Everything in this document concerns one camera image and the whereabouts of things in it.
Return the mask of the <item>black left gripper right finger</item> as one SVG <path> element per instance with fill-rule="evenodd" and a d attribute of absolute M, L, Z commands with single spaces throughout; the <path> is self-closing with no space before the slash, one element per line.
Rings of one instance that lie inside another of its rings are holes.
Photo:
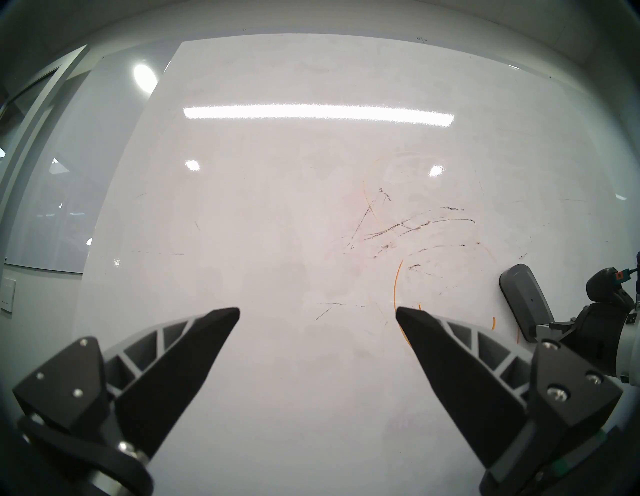
<path fill-rule="evenodd" d="M 398 306 L 429 384 L 485 473 L 481 495 L 589 495 L 622 441 L 622 389 L 565 343 L 531 353 L 494 331 Z"/>

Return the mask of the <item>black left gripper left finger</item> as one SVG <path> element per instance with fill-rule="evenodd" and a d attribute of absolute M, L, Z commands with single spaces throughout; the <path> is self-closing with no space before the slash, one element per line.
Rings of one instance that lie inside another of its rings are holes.
<path fill-rule="evenodd" d="M 32 419 L 94 444 L 128 443 L 153 458 L 199 393 L 238 323 L 237 307 L 157 324 L 106 351 L 82 336 L 13 388 Z"/>

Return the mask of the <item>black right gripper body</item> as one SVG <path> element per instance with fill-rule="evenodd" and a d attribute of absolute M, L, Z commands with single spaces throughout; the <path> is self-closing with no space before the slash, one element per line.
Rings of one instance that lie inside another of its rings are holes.
<path fill-rule="evenodd" d="M 550 322 L 561 342 L 604 375 L 631 378 L 636 359 L 636 312 L 610 303 L 585 306 L 571 321 Z"/>

